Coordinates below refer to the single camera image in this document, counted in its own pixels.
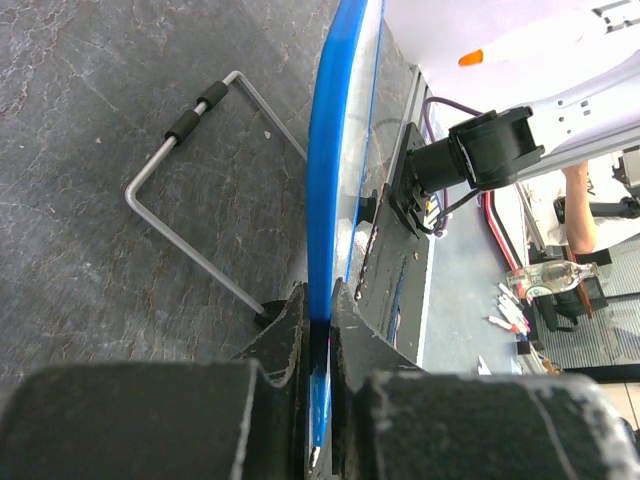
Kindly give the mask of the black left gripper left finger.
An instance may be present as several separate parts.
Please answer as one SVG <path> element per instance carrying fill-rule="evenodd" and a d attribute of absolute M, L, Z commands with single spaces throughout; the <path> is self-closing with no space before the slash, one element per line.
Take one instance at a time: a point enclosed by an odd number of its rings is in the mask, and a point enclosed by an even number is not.
<path fill-rule="evenodd" d="M 1 417 L 5 479 L 304 479 L 307 288 L 242 352 L 208 364 L 47 368 Z"/>

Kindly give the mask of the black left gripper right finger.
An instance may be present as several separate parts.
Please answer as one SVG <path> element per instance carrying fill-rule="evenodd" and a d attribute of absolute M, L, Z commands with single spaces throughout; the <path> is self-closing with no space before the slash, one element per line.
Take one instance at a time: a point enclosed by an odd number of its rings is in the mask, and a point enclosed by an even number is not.
<path fill-rule="evenodd" d="M 433 375 L 331 305 L 332 469 L 343 479 L 635 479 L 619 415 L 580 375 Z"/>

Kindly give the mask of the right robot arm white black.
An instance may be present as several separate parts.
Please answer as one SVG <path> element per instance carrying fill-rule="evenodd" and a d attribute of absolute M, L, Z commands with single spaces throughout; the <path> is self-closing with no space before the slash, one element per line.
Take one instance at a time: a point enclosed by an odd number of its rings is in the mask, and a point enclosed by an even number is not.
<path fill-rule="evenodd" d="M 579 27 L 534 26 L 509 32 L 464 56 L 471 66 L 490 60 L 524 59 L 535 54 L 567 55 L 583 46 L 588 55 L 606 50 L 621 65 L 639 50 L 633 22 L 590 33 Z M 570 138 L 603 125 L 613 108 L 616 86 L 633 78 L 626 71 L 600 74 L 554 97 L 498 113 L 472 113 L 441 140 L 425 143 L 418 126 L 407 124 L 389 187 L 389 205 L 413 235 L 430 233 L 419 214 L 431 194 L 467 183 L 473 198 L 515 183 L 521 171 L 541 161 Z"/>

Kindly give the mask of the blue framed whiteboard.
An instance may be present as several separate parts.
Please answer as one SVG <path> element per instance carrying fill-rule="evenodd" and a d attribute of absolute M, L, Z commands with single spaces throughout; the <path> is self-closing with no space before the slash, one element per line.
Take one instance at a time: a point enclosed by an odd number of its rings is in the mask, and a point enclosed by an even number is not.
<path fill-rule="evenodd" d="M 315 84 L 306 169 L 310 436 L 325 444 L 331 411 L 329 325 L 334 284 L 350 276 L 356 227 L 375 206 L 363 195 L 380 37 L 382 1 L 342 1 L 326 37 Z"/>

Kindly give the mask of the white marker with yellow cap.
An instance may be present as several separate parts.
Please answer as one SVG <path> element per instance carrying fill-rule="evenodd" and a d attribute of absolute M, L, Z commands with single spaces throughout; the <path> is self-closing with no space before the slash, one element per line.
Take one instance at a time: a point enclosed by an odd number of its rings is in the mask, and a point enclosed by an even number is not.
<path fill-rule="evenodd" d="M 639 36 L 639 3 L 614 1 L 569 10 L 513 29 L 458 60 L 462 68 L 517 61 Z"/>

